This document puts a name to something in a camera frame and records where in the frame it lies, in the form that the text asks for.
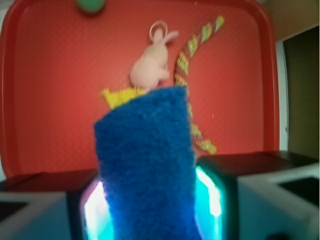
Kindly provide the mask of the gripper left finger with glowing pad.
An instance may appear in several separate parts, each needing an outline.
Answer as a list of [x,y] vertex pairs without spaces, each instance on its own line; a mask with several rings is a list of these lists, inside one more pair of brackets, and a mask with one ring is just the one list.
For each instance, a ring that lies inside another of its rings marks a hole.
[[97,170],[41,172],[0,183],[2,240],[111,240],[113,224]]

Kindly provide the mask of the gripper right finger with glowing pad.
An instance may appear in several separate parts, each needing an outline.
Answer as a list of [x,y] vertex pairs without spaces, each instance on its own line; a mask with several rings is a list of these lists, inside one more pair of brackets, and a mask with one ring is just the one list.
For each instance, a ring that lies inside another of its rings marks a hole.
[[320,164],[288,151],[204,155],[196,163],[204,240],[317,240]]

